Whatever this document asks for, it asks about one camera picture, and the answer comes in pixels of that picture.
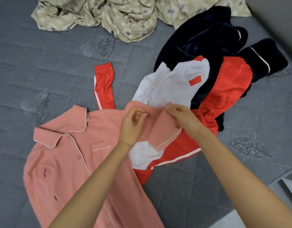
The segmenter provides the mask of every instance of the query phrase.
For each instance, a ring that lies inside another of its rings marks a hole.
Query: beige patterned fabric
[[[38,0],[31,16],[42,30],[102,24],[122,41],[136,42],[152,33],[157,18],[177,29],[214,5],[229,6],[232,16],[251,15],[245,0]]]

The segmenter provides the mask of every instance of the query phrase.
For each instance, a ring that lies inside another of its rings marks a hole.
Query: white fabric
[[[161,63],[158,69],[144,77],[133,101],[149,106],[165,106],[168,102],[190,107],[190,102],[209,75],[209,62],[189,61],[179,63],[173,71]],[[189,81],[201,76],[201,82],[190,86]],[[134,169],[145,170],[153,160],[162,157],[164,150],[157,151],[148,142],[137,142],[129,152]]]
[[[208,79],[208,75],[207,59],[181,62],[173,71],[162,62],[154,73],[144,77],[132,100],[149,106],[165,106],[171,102],[190,107],[191,99]],[[201,82],[190,86],[189,81],[197,76],[201,76]]]

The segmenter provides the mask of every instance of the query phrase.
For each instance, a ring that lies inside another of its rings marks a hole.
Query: gray bed sheet
[[[173,28],[158,22],[145,40],[116,40],[108,59],[98,46],[107,32],[77,26],[67,32],[38,30],[30,17],[35,0],[0,0],[0,228],[37,228],[22,180],[39,105],[50,100],[49,121],[78,104],[97,110],[94,66],[111,61],[116,108],[132,99]],[[255,18],[233,18],[249,32],[248,45],[268,37]],[[292,169],[292,62],[285,76],[253,84],[247,96],[225,114],[218,138],[266,184]],[[252,157],[230,141],[256,140],[269,156]],[[144,190],[166,228],[208,227],[233,207],[204,155],[155,168]]]

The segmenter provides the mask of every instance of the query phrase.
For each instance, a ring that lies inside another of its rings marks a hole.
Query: hand
[[[192,138],[196,136],[199,129],[204,127],[193,112],[184,105],[172,104],[167,107],[167,111],[178,120],[180,126],[183,127],[186,133]]]
[[[131,108],[122,120],[119,142],[134,146],[142,131],[147,113],[142,108]]]

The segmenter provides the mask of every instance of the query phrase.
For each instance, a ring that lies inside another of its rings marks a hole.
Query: clothing pile
[[[70,30],[76,25],[98,26],[124,42],[136,42],[153,32],[159,18],[177,29],[210,7],[229,6],[232,15],[250,16],[245,0],[38,0],[32,13],[38,28]]]
[[[232,26],[230,16],[229,7],[216,6],[182,24],[125,110],[114,107],[114,70],[107,63],[95,67],[100,110],[87,113],[74,105],[35,128],[37,143],[27,158],[24,182],[42,227],[49,226],[108,156],[117,144],[122,118],[134,106],[144,108],[148,120],[122,163],[94,227],[163,227],[142,185],[155,167],[201,151],[165,107],[170,102],[190,107],[216,135],[223,130],[224,112],[247,94],[253,82],[288,65],[272,39],[242,49],[247,31]]]

